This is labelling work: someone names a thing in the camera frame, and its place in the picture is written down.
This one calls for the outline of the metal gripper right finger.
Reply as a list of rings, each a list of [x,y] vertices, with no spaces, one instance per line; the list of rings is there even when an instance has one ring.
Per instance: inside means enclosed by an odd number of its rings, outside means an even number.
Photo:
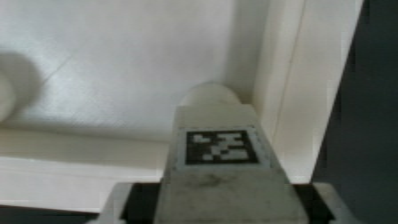
[[[293,185],[309,224],[362,224],[346,203],[329,183],[307,183]]]

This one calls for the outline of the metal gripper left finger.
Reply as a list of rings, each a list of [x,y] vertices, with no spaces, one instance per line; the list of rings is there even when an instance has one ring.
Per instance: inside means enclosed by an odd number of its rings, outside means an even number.
[[[158,183],[117,183],[98,216],[98,224],[153,224],[158,195]]]

